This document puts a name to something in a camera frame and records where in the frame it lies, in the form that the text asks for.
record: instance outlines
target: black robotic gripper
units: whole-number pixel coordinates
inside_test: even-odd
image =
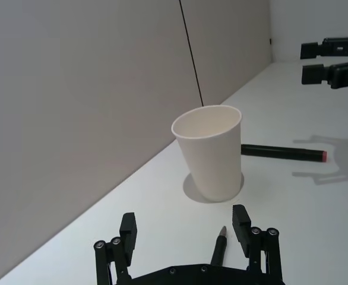
[[[245,257],[246,270],[194,264],[172,266],[137,278],[128,274],[136,243],[137,225],[134,213],[124,214],[120,236],[110,242],[99,240],[94,244],[97,285],[112,285],[110,265],[115,263],[118,285],[284,285],[282,281],[279,231],[262,231],[251,226],[251,219],[243,205],[234,205],[232,226]],[[261,251],[265,252],[266,271],[261,271]]]
[[[304,43],[300,51],[301,59],[317,56],[348,56],[348,37],[326,38],[322,44]],[[302,70],[302,84],[321,84],[327,81],[332,89],[348,87],[348,62],[324,66],[305,65]]]

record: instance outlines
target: white wall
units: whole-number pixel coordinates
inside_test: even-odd
[[[0,276],[198,106],[178,1],[0,0]]]
[[[270,0],[275,61],[299,59],[300,46],[348,36],[348,0]]]

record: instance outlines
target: red marker cap end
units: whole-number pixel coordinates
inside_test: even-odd
[[[327,161],[327,152],[323,151],[322,162],[326,162],[326,161]]]

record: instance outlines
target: marker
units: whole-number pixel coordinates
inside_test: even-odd
[[[227,247],[227,227],[224,226],[216,239],[214,254],[212,254],[211,265],[223,266],[224,253]]]
[[[309,162],[326,162],[327,152],[307,150],[304,148],[269,147],[266,145],[242,144],[241,155],[272,157],[274,159],[306,160]]]

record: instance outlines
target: pen tip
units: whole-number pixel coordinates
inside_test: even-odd
[[[227,227],[222,227],[222,230],[219,233],[219,236],[227,236]]]

